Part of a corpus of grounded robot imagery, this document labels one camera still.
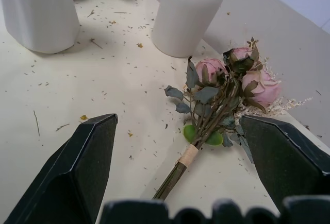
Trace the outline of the pink rose bouquet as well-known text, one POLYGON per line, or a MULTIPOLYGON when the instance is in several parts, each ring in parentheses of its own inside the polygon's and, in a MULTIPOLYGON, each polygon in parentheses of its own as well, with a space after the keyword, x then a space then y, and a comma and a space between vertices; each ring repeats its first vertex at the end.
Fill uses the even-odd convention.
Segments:
POLYGON ((165 200, 203 145, 230 147, 238 143, 251 151, 240 125, 244 115, 273 117, 302 106, 302 101, 284 100, 281 83, 261 59, 258 41, 232 48, 222 59, 188 60, 186 84, 182 90, 168 86, 167 97, 176 98, 176 112, 188 114, 191 124, 182 133, 188 142, 183 154, 156 191, 154 198, 165 200))

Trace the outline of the white round ceramic vase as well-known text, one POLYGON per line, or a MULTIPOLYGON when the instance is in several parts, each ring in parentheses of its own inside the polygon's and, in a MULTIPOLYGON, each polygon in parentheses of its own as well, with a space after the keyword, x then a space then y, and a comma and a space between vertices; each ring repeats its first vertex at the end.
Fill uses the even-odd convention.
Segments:
POLYGON ((184 58, 196 50, 223 0, 160 0, 152 42, 164 54, 184 58))

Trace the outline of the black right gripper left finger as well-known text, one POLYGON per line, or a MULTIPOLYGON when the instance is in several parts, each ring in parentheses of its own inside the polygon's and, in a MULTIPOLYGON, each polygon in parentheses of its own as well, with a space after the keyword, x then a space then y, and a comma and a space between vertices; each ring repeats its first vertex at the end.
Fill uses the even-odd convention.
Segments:
POLYGON ((81 123, 49 157, 4 224, 95 224, 117 123, 116 114, 81 123))

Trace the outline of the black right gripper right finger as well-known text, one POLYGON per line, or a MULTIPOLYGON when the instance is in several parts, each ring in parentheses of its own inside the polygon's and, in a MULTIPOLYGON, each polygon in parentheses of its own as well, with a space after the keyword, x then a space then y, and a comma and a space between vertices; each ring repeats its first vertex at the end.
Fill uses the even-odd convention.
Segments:
POLYGON ((282 218, 330 218, 330 155, 294 125, 243 116, 259 178, 282 218))

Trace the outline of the white faceted ceramic vase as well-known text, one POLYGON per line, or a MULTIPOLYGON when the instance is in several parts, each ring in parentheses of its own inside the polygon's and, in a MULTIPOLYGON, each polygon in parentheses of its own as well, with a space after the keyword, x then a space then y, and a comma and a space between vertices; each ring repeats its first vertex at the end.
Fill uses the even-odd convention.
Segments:
POLYGON ((79 20, 73 0, 1 0, 9 34, 29 50, 55 54, 74 45, 79 20))

